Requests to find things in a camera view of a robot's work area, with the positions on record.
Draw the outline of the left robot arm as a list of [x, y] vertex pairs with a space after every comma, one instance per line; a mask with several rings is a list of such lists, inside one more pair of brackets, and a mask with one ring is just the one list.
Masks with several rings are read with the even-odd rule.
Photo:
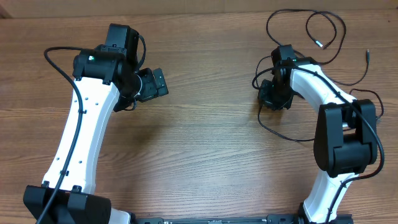
[[113, 112], [169, 91], [162, 70], [144, 68], [137, 48], [145, 40], [126, 25], [111, 24], [104, 44], [77, 48], [70, 112], [56, 155], [40, 186], [26, 187], [23, 202], [37, 223], [135, 223], [133, 213], [95, 194], [96, 168]]

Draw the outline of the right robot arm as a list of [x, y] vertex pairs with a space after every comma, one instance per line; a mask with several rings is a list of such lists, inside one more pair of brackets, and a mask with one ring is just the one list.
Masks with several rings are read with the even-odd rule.
[[352, 182], [367, 179], [368, 165], [384, 162], [371, 100], [358, 100], [336, 86], [311, 57], [299, 58], [291, 45], [270, 54], [272, 80], [252, 82], [261, 107], [289, 109], [294, 96], [307, 100], [317, 113], [313, 154], [319, 168], [309, 196], [293, 215], [268, 215], [267, 223], [352, 223], [337, 215]]

